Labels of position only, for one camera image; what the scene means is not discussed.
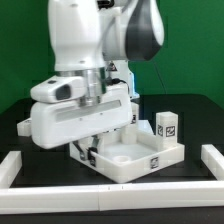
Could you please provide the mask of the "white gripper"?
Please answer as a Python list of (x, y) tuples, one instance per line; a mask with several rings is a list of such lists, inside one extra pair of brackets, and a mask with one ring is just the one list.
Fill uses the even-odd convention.
[(44, 149), (72, 142), (84, 161), (84, 151), (79, 139), (93, 136), (88, 148), (88, 160), (95, 162), (92, 153), (98, 153), (96, 134), (130, 124), (132, 106), (126, 84), (108, 86), (96, 105), (82, 106), (80, 98), (87, 93), (82, 77), (59, 77), (38, 84), (31, 89), (36, 103), (31, 108), (31, 133), (33, 142)]

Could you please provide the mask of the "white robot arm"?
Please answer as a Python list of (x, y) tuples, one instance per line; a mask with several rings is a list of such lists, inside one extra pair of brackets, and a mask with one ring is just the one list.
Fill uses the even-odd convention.
[(31, 89), (33, 142), (51, 149), (130, 124), (128, 89), (108, 83), (108, 64), (157, 54), (156, 0), (49, 0), (48, 21), (56, 74)]

